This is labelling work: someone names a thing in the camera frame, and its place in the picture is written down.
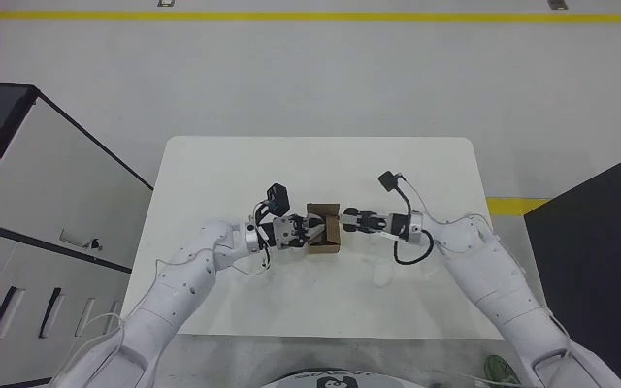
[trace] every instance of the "yellow floor stripe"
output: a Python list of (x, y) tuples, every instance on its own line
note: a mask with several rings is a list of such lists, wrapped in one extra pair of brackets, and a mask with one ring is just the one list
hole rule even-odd
[(621, 15), (602, 14), (454, 14), (454, 13), (307, 13), (307, 12), (158, 12), (0, 11), (4, 20), (108, 21), (341, 21), (400, 23), (621, 23)]
[(487, 198), (487, 208), (491, 215), (524, 215), (549, 200), (536, 198)]

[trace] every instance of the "white tabletop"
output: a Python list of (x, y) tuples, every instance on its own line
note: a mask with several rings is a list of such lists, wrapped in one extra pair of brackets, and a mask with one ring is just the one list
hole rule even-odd
[[(472, 144), (462, 138), (219, 138), (168, 142), (123, 305), (126, 314), (154, 278), (154, 261), (197, 236), (208, 218), (245, 221), (274, 182), (287, 187), (291, 212), (338, 203), (379, 213), (405, 212), (377, 181), (402, 172), (435, 218), (488, 215)], [(406, 187), (412, 206), (419, 201)], [(424, 248), (401, 244), (403, 260)], [(233, 269), (182, 334), (279, 337), (499, 339), (434, 252), (414, 266), (392, 261), (391, 241), (342, 231), (335, 255), (279, 252), (260, 276)], [(238, 261), (256, 272), (261, 256)]]

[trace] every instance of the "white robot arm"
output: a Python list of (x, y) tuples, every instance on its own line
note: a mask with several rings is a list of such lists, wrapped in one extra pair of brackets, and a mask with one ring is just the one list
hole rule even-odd
[[(446, 266), (468, 299), (515, 347), (534, 385), (621, 388), (621, 380), (599, 357), (570, 341), (564, 329), (555, 324), (549, 311), (533, 296), (521, 268), (482, 216), (467, 215), (446, 223), (438, 222), (427, 211), (412, 211), (407, 197), (397, 187), (398, 178), (399, 175), (390, 174), (380, 181), (386, 189), (397, 189), (404, 197), (408, 214), (383, 216), (350, 208), (341, 215), (343, 228), (347, 232), (381, 233), (393, 238), (395, 259), (405, 265), (424, 259), (436, 246), (447, 257)], [(63, 388), (152, 386), (162, 352), (207, 298), (218, 271), (266, 246), (277, 249), (303, 246), (323, 230), (324, 225), (317, 217), (302, 218), (295, 214), (285, 217), (288, 199), (283, 204), (282, 194), (277, 194), (282, 189), (281, 186), (272, 188), (272, 198), (268, 192), (269, 200), (257, 210), (254, 222), (206, 223), (199, 237), (181, 249), (173, 262), (158, 274), (145, 297), (126, 317), (122, 330), (88, 350), (68, 372), (53, 380), (52, 385)], [(277, 218), (259, 225), (268, 212)], [(238, 246), (234, 246), (235, 232), (242, 236)], [(428, 243), (429, 248), (418, 259), (402, 261), (397, 255), (397, 240)], [(403, 386), (415, 385), (403, 382)]]
[(395, 189), (404, 198), (409, 214), (382, 216), (350, 208), (341, 216), (343, 228), (348, 232), (384, 233), (411, 244), (429, 244), (425, 255), (403, 262), (397, 256), (395, 242), (395, 260), (400, 264), (415, 264), (437, 246), (447, 258), (445, 265), (455, 282), (513, 345), (536, 386), (621, 387), (617, 375), (597, 355), (570, 341), (560, 322), (539, 304), (522, 268), (482, 215), (467, 214), (454, 221), (438, 222), (427, 211), (411, 209), (398, 187), (400, 178), (407, 182), (400, 174), (390, 172), (379, 181), (387, 191)]

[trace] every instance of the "cardboard box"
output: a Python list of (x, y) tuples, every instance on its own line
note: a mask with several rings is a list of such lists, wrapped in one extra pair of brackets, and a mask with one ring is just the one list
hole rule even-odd
[(339, 206), (339, 204), (307, 204), (307, 213), (320, 216), (326, 223), (325, 232), (309, 241), (309, 254), (338, 253), (341, 249)]

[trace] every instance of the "floor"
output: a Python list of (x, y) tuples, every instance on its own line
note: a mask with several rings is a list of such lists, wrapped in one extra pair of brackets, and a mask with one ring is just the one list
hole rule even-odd
[[(10, 0), (0, 9), (155, 3)], [(577, 14), (621, 12), (610, 0), (568, 3)], [(175, 11), (549, 13), (544, 0), (261, 4), (177, 0)], [(618, 24), (0, 18), (0, 82), (36, 84), (151, 183), (176, 135), (462, 136), (488, 196), (551, 198), (619, 162), (620, 37)], [(523, 219), (493, 222), (544, 303)], [(156, 386), (254, 387), (334, 366), (471, 387), (429, 370), (481, 375), (490, 353), (517, 365), (501, 341), (179, 336)]]

